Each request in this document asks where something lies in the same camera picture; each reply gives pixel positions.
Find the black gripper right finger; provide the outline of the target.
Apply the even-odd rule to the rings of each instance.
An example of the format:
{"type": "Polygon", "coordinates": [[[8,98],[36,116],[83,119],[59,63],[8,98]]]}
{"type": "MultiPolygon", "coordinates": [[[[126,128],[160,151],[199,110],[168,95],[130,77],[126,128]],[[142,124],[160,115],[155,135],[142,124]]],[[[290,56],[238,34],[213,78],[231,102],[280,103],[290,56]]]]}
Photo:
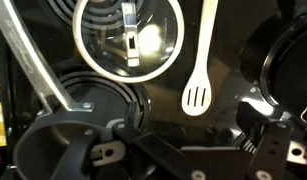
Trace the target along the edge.
{"type": "Polygon", "coordinates": [[[268,120],[247,102],[238,104],[236,122],[255,146],[247,170],[249,180],[283,180],[292,129],[268,120]]]}

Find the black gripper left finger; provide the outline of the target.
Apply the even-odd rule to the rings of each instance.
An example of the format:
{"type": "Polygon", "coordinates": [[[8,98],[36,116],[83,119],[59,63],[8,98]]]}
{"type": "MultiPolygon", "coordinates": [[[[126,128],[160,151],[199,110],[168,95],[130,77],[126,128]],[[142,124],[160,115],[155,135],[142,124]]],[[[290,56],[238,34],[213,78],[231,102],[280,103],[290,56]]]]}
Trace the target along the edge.
{"type": "Polygon", "coordinates": [[[130,102],[124,120],[112,126],[113,137],[125,146],[123,167],[132,180],[194,180],[200,167],[188,156],[151,132],[134,126],[136,102],[130,102]]]}

